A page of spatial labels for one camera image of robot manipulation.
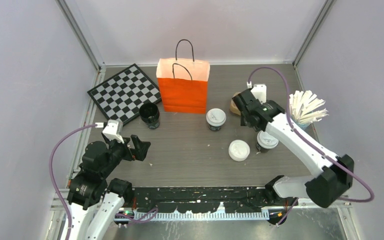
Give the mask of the dark translucent coffee cup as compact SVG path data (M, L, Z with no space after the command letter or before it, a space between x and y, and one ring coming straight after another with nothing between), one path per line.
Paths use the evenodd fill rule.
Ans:
M214 131L214 132L217 132L219 131L223 125L212 125L210 123L207 124L208 128L211 130L211 131Z

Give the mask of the white plastic cup lid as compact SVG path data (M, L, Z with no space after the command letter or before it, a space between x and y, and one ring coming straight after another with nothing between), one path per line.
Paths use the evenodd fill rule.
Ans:
M226 113L220 108L212 108L206 113L206 121L213 127L222 126L227 119Z

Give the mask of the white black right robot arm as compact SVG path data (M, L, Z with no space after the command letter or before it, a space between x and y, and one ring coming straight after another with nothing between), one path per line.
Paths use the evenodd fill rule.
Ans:
M309 170L309 176L279 175L267 183L265 198L279 205L285 198L309 198L329 207L353 185L354 160L325 149L298 127L273 100L261 103L246 89L232 98L240 111L241 126L264 131L286 146Z

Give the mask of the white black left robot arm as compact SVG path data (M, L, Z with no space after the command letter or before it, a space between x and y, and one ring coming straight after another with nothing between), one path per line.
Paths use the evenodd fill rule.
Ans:
M108 176L121 161L144 161L151 146L137 135L89 143L70 181L67 196L67 240L100 240L121 207L134 199L131 182Z

